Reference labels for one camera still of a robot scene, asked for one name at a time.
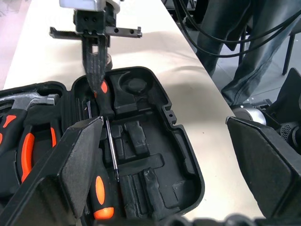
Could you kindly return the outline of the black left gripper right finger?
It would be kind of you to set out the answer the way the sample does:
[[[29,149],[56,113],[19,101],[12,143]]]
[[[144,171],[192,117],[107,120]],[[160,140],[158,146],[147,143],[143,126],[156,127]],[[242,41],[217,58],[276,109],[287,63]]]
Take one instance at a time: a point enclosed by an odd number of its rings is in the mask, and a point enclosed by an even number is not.
[[[240,171],[267,218],[301,216],[301,156],[271,127],[226,120]]]

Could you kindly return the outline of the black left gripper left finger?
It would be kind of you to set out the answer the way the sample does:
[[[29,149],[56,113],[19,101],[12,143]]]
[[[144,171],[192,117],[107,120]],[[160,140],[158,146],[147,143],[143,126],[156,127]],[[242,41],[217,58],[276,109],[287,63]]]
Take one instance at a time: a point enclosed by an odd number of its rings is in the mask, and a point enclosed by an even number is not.
[[[74,226],[83,214],[101,137],[100,116],[70,126],[0,215],[2,226]]]

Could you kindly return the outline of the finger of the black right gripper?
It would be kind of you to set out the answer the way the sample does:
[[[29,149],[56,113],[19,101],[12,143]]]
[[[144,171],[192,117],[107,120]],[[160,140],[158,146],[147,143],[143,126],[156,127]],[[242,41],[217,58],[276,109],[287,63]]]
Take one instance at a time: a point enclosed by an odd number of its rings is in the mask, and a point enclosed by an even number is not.
[[[95,88],[94,92],[100,92],[101,84],[105,77],[106,61],[107,61],[107,36],[101,35],[98,37],[98,52],[97,52],[97,70],[95,73]]]
[[[87,37],[82,38],[82,53],[83,53],[83,65],[86,71],[86,77],[90,89],[92,92],[95,91],[93,86],[93,52],[92,52],[92,44],[90,39]]]

